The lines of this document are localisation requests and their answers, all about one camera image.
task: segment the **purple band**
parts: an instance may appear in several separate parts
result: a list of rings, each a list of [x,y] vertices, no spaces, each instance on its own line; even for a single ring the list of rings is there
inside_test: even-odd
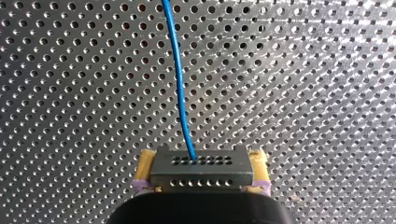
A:
[[[134,188],[134,191],[138,193],[142,189],[152,189],[150,183],[145,179],[134,179],[131,183],[131,186]]]
[[[255,180],[251,187],[262,188],[262,193],[271,197],[271,182],[268,180]]]

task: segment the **wire insulation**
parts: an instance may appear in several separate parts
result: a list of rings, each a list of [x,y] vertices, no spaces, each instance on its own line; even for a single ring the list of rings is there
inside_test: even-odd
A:
[[[177,33],[175,29],[175,23],[173,20],[173,11],[170,0],[162,0],[163,11],[166,17],[166,23],[168,25],[169,35],[171,38],[172,51],[175,60],[176,68],[176,80],[177,80],[177,104],[178,114],[180,116],[181,130],[183,131],[184,140],[186,141],[187,150],[189,151],[190,158],[195,161],[196,155],[194,146],[190,138],[189,125],[186,117],[186,108],[184,106],[184,92],[183,92],[183,70],[181,65],[180,52],[178,50]]]

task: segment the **perforated panel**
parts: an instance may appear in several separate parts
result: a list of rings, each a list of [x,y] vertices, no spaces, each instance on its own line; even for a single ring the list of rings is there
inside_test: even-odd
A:
[[[301,223],[395,221],[392,0],[173,4],[198,149],[264,149]],[[1,0],[0,22],[1,222],[106,222],[141,148],[185,148],[160,2]]]

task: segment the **metal bracket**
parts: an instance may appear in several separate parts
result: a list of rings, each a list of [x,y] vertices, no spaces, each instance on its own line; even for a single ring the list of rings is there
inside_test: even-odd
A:
[[[159,147],[150,173],[153,186],[164,191],[240,190],[253,182],[245,147],[236,150],[199,150],[191,161],[186,151]]]

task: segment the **blue wire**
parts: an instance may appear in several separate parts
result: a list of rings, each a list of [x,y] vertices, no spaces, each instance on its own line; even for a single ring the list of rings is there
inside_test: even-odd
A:
[[[180,116],[181,130],[183,131],[184,140],[186,141],[187,150],[189,151],[190,158],[195,161],[196,155],[194,146],[190,138],[189,126],[186,118],[186,108],[184,106],[184,93],[183,93],[183,71],[181,66],[180,52],[178,50],[177,34],[175,23],[172,16],[172,6],[170,0],[163,1],[163,11],[168,24],[169,35],[171,37],[172,50],[174,53],[176,80],[177,80],[177,101],[178,101],[178,114]]]

